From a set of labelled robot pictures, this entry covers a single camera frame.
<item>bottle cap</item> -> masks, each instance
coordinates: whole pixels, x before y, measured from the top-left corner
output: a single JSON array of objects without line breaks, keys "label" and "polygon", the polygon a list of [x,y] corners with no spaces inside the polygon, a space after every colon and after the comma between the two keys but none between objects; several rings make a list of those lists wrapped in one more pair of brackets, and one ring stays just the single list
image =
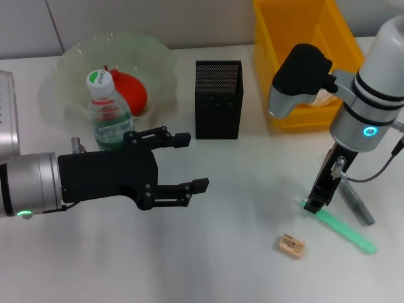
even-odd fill
[{"label": "bottle cap", "polygon": [[110,95],[115,89],[111,74],[103,69],[92,71],[87,76],[86,82],[93,98],[104,98]]}]

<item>white table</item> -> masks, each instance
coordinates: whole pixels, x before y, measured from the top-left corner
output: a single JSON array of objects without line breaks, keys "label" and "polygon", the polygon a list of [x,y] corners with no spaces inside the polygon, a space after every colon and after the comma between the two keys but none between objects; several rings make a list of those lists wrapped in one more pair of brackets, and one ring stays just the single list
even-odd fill
[{"label": "white table", "polygon": [[[166,125],[172,133],[194,135],[195,60],[240,59],[243,65],[237,141],[192,140],[188,148],[155,151],[159,183],[209,177],[207,192],[195,195],[188,208],[143,212],[115,197],[31,220],[0,220],[0,301],[402,302],[403,155],[374,182],[355,186],[376,224],[361,227],[339,194],[326,208],[374,240],[378,253],[365,255],[294,201],[310,191],[333,140],[327,132],[269,136],[253,47],[174,52],[178,108],[137,124],[139,130]],[[15,77],[22,153],[70,153],[74,135],[96,150],[88,130],[72,133],[40,120],[37,92],[57,60],[0,61],[0,69]],[[376,150],[357,157],[350,175],[373,175],[400,136],[389,131]],[[275,248],[283,233],[307,242],[302,259]]]}]

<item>green indicator light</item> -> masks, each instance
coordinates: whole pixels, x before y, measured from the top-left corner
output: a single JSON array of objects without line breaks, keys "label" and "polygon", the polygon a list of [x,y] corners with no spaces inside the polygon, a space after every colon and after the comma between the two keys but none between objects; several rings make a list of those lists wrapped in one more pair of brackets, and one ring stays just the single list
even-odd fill
[{"label": "green indicator light", "polygon": [[31,215],[32,214],[32,211],[29,211],[29,210],[23,210],[23,211],[20,211],[19,213],[17,213],[17,216],[23,216],[23,215]]}]

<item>gray wall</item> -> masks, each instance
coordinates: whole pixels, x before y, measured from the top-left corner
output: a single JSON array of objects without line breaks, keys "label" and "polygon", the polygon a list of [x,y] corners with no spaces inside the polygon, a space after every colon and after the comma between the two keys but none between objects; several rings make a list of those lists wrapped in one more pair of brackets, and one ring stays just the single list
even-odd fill
[{"label": "gray wall", "polygon": [[384,22],[395,14],[383,0],[335,0],[355,37],[375,36]]},{"label": "gray wall", "polygon": [[0,0],[0,59],[61,52],[44,0]]},{"label": "gray wall", "polygon": [[[60,55],[91,35],[124,30],[156,36],[171,48],[254,40],[253,0],[47,1],[50,14],[45,0],[0,0],[0,59]],[[393,16],[382,0],[336,2],[357,37],[375,35]]]}]

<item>black mesh pen holder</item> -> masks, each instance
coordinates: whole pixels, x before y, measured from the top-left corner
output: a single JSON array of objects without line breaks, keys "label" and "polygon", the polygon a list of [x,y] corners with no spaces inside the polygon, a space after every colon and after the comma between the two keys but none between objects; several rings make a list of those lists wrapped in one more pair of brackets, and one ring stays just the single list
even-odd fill
[{"label": "black mesh pen holder", "polygon": [[196,61],[196,139],[237,139],[243,94],[241,61]]}]

